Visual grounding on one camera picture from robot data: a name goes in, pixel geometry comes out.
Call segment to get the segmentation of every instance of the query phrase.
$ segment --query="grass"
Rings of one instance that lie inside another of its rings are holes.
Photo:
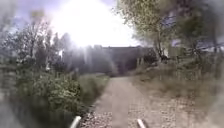
[[[185,99],[190,107],[207,113],[219,94],[219,82],[212,77],[195,77],[197,70],[187,72],[153,68],[139,73],[136,82],[155,96]]]

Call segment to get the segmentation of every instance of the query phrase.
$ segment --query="tree trunk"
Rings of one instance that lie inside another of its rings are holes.
[[[158,43],[157,42],[154,42],[153,49],[156,53],[156,59],[157,59],[158,63],[161,63],[162,62],[161,53],[160,53],[160,50],[158,48]]]

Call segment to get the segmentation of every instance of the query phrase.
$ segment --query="gravel path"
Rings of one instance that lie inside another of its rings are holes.
[[[209,121],[198,123],[184,111],[184,100],[177,101],[141,93],[131,78],[112,78],[95,111],[82,128],[138,128],[143,119],[149,128],[216,128]]]

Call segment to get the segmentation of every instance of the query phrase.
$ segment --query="bush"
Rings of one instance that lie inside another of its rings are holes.
[[[17,79],[16,96],[43,126],[68,127],[75,116],[88,112],[99,96],[102,88],[98,88],[97,77],[91,75],[77,81],[64,74],[27,71]]]
[[[145,87],[156,90],[156,94],[184,98],[193,102],[194,106],[208,110],[220,85],[211,70],[206,68],[207,65],[209,64],[198,65],[194,59],[182,61],[179,65],[169,61],[167,64],[138,71],[138,79],[148,83]]]

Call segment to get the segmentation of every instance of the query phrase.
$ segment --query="vegetation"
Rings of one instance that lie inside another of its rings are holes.
[[[108,78],[88,69],[84,52],[68,34],[61,38],[53,34],[43,11],[33,11],[30,21],[18,23],[20,27],[12,24],[9,28],[15,30],[4,32],[0,42],[1,71],[15,74],[14,82],[6,86],[10,100],[15,107],[22,106],[20,115],[25,109],[43,127],[69,127],[75,116],[89,111]],[[101,57],[97,64],[106,62]]]
[[[135,72],[141,82],[152,83],[146,88],[201,107],[211,105],[220,87],[217,79],[223,62],[214,10],[197,0],[118,1],[118,14],[135,29],[134,37],[153,46],[157,54],[156,64],[142,65]]]

